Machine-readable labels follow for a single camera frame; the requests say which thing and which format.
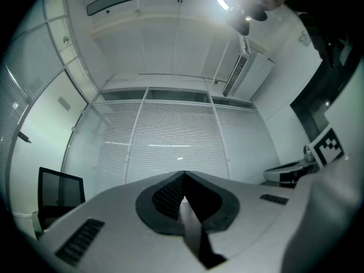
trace vent grille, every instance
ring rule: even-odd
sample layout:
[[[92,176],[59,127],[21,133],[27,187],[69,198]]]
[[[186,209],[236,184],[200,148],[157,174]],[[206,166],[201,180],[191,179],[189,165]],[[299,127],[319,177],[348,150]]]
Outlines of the vent grille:
[[[270,194],[263,194],[260,197],[260,199],[264,199],[264,200],[274,202],[274,203],[278,203],[278,204],[282,204],[282,205],[286,205],[286,203],[288,202],[288,198],[274,196],[274,195],[270,195]]]
[[[237,81],[239,75],[241,74],[245,64],[247,62],[247,58],[240,57],[240,59],[237,62],[237,65],[235,66],[233,72],[230,75],[229,81],[226,83],[224,91],[222,94],[226,97],[229,95],[231,89],[233,88],[235,82]]]
[[[90,218],[71,236],[56,256],[70,265],[77,265],[104,224]]]

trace wall-mounted air conditioner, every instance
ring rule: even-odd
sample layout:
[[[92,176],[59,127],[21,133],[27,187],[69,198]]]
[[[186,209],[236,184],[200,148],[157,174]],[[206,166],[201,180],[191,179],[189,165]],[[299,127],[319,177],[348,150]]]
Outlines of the wall-mounted air conditioner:
[[[240,37],[241,54],[222,94],[249,101],[263,84],[275,64],[265,55],[249,48],[246,36]]]

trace light fixture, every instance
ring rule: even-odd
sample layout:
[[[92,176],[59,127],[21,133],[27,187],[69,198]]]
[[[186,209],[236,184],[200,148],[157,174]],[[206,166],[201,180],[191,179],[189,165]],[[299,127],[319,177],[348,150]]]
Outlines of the light fixture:
[[[220,6],[222,7],[222,8],[224,8],[224,10],[228,10],[228,9],[230,9],[230,7],[225,3],[225,1],[224,0],[217,0],[217,2],[220,4]]]

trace ceiling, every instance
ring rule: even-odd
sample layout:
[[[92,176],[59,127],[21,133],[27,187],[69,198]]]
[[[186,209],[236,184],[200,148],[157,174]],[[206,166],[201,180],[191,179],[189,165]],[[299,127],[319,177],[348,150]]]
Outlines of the ceiling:
[[[226,82],[239,55],[238,34],[225,23],[217,1],[134,0],[91,16],[92,38],[119,77],[173,74]],[[285,6],[251,21],[251,47],[274,61],[298,19]]]

